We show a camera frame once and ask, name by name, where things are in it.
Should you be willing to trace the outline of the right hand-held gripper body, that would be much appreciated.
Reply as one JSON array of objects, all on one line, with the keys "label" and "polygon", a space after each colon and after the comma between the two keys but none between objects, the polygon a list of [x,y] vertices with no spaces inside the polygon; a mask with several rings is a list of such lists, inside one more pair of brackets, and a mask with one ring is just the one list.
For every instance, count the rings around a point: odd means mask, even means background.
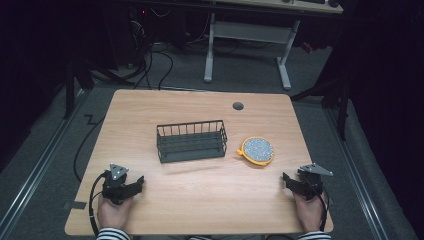
[{"label": "right hand-held gripper body", "polygon": [[333,176],[333,172],[323,168],[317,163],[301,166],[298,169],[299,185],[302,185],[305,190],[307,200],[320,196],[323,192],[322,176]]}]

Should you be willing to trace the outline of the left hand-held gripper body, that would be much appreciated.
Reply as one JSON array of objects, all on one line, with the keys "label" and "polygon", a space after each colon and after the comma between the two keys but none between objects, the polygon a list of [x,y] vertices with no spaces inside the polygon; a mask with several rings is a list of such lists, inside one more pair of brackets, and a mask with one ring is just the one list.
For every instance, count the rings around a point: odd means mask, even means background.
[{"label": "left hand-held gripper body", "polygon": [[128,171],[128,168],[114,163],[111,163],[110,169],[106,171],[102,195],[113,204],[121,205],[126,200],[125,192],[130,190],[125,184]]}]

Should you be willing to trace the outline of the person's left hand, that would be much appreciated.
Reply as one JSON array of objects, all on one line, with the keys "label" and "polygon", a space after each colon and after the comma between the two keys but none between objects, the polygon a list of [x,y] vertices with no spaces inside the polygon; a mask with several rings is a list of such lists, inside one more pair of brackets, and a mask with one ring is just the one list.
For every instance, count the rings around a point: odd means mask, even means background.
[{"label": "person's left hand", "polygon": [[97,217],[101,229],[115,228],[124,230],[128,223],[128,217],[133,205],[133,198],[123,201],[121,205],[116,205],[110,199],[100,196],[98,199]]}]

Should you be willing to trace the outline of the person's right hand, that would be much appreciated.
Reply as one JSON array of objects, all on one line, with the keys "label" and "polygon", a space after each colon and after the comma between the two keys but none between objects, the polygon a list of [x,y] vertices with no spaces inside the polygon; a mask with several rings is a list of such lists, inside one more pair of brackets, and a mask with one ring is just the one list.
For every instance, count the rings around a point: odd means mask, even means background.
[{"label": "person's right hand", "polygon": [[324,216],[324,207],[321,198],[315,196],[310,200],[306,200],[297,193],[293,194],[293,198],[296,204],[297,216],[304,231],[320,231]]}]

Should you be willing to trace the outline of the black metal stand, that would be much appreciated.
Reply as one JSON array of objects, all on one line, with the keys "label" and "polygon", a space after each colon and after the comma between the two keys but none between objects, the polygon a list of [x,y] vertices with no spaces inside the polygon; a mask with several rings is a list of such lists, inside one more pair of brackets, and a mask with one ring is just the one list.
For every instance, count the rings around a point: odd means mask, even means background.
[{"label": "black metal stand", "polygon": [[66,105],[65,105],[65,119],[69,119],[75,108],[75,82],[78,82],[82,90],[91,91],[94,88],[94,80],[91,75],[91,71],[95,70],[100,74],[106,76],[112,81],[130,85],[130,82],[126,81],[123,77],[120,77],[111,71],[101,68],[99,65],[90,62],[83,58],[71,59],[66,65]]},{"label": "black metal stand", "polygon": [[349,100],[351,78],[341,74],[333,78],[318,81],[313,87],[291,96],[292,101],[299,101],[308,96],[322,96],[321,106],[323,108],[338,108],[336,130],[339,137],[345,141],[345,125],[348,117],[347,108]]}]

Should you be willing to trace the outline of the metal floor rail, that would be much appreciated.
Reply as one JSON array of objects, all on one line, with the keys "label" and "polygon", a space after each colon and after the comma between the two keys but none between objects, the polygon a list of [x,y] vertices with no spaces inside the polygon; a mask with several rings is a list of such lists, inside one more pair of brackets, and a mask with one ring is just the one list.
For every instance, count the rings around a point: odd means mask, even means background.
[{"label": "metal floor rail", "polygon": [[337,128],[337,119],[332,110],[323,110],[330,126],[335,134],[338,145],[343,153],[343,160],[346,165],[347,175],[351,181],[353,189],[356,193],[357,199],[361,206],[362,212],[366,218],[368,226],[373,234],[375,240],[388,240],[387,232],[382,224],[380,216],[377,212],[376,206],[371,199],[371,196],[362,180],[360,173],[354,162],[354,158],[349,150],[348,144],[340,137]]},{"label": "metal floor rail", "polygon": [[9,165],[0,173],[0,240],[13,231],[27,203],[53,160],[75,112],[90,92],[78,90],[75,106],[65,117],[66,91],[61,91],[52,105],[31,127]]}]

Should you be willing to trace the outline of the white metal desk frame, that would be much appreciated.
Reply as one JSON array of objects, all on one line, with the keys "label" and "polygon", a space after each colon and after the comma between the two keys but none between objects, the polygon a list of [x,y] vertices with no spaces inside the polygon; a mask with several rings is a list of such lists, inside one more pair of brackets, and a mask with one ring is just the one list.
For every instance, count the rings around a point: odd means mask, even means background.
[{"label": "white metal desk frame", "polygon": [[208,51],[205,61],[204,81],[210,83],[213,79],[214,40],[216,38],[247,40],[283,44],[285,46],[282,55],[276,58],[276,64],[283,88],[285,90],[290,90],[292,86],[287,72],[286,61],[297,35],[299,25],[299,20],[295,20],[291,27],[229,22],[216,20],[215,15],[212,14],[209,23]]}]

